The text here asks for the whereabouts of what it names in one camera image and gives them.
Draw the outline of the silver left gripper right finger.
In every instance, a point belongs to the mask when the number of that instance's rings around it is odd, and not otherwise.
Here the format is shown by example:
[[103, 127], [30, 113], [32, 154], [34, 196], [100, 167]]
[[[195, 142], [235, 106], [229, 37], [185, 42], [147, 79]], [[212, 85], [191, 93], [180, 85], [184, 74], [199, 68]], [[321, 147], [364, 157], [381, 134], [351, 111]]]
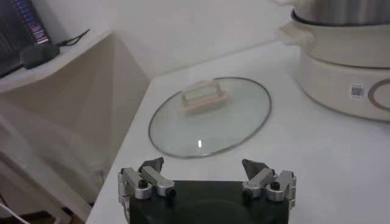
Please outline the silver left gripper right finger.
[[265, 163], [249, 159], [241, 161], [247, 181], [243, 182], [243, 200], [248, 204], [263, 194], [269, 201], [288, 202], [289, 210], [296, 206], [297, 178], [292, 171], [283, 170], [279, 174]]

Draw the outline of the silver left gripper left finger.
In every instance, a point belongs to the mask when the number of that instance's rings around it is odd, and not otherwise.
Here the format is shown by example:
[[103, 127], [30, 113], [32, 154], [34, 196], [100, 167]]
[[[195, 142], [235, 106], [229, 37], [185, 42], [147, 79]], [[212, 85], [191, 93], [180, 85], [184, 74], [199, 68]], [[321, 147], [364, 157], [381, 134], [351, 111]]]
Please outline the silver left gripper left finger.
[[161, 175], [163, 157], [147, 160], [135, 170], [132, 167], [121, 168], [118, 172], [118, 201], [123, 208], [124, 217], [130, 223], [131, 199], [148, 200], [155, 189], [158, 196], [173, 197], [176, 194], [175, 182]]

